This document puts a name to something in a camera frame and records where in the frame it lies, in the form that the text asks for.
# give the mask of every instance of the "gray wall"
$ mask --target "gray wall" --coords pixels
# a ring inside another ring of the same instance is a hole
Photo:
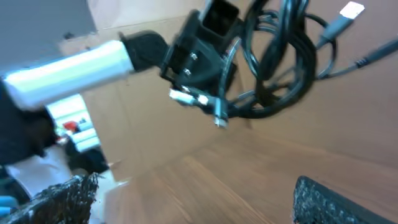
[[[0,76],[62,55],[66,33],[94,32],[85,0],[12,0],[0,2]]]

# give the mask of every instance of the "wooden floor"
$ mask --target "wooden floor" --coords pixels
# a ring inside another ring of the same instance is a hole
[[[292,223],[295,182],[309,176],[398,222],[398,170],[242,130],[106,198],[107,223]]]

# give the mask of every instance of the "cardboard wall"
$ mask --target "cardboard wall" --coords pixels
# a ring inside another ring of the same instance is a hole
[[[185,4],[176,15],[189,12]],[[166,14],[160,21],[99,29],[97,34],[64,42],[60,48],[65,54],[74,54],[86,47],[118,39],[118,32],[128,35],[148,29],[160,33],[170,42],[180,30],[185,16],[168,16]],[[236,94],[241,92],[237,80],[233,87],[235,91],[232,91]],[[211,116],[172,101],[169,86],[169,82],[159,77],[159,69],[154,68],[82,93],[105,156],[113,164],[111,169],[116,180],[137,177],[247,126],[246,121],[235,119],[227,131],[216,128]]]
[[[311,1],[310,12],[331,21],[347,4],[346,0]],[[350,65],[370,50],[397,37],[398,1],[357,0],[365,11],[354,26],[339,39],[337,68]],[[270,2],[277,9],[278,2]],[[317,39],[320,28],[308,23],[308,33]],[[257,35],[254,49],[262,52],[269,36]],[[329,50],[319,55],[320,68]],[[299,104],[268,119],[251,121],[251,126],[272,138],[286,139],[367,161],[398,167],[398,56],[389,57],[342,78],[318,82]],[[243,58],[239,65],[245,89],[254,83]],[[294,51],[284,61],[294,62]]]

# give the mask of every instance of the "usb connector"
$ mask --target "usb connector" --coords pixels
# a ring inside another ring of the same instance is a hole
[[[356,2],[349,2],[341,11],[340,15],[325,29],[320,36],[317,49],[331,42],[343,33],[354,20],[365,10],[365,7]]]

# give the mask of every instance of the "cable connector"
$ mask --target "cable connector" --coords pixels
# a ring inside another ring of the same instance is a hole
[[[325,29],[317,44],[317,49],[331,42],[342,34],[354,20],[365,10],[365,7],[356,2],[349,2],[341,11],[340,15]]]

